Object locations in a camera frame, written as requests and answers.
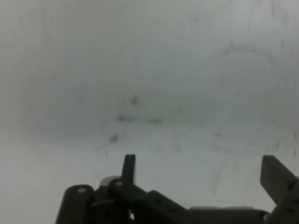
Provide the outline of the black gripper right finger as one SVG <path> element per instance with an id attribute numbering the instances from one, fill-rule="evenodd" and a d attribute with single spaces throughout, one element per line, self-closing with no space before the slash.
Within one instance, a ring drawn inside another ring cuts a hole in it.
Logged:
<path id="1" fill-rule="evenodd" d="M 260 183 L 276 204 L 267 224 L 297 224 L 299 222 L 299 178 L 275 156 L 262 158 Z"/>

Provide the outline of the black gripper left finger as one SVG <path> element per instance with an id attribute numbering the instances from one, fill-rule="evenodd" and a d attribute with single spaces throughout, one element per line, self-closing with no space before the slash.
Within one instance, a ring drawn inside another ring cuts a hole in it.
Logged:
<path id="1" fill-rule="evenodd" d="M 197 224 L 187 209 L 157 191 L 134 184 L 135 155 L 124 157 L 120 177 L 94 190 L 89 185 L 69 187 L 57 224 Z"/>

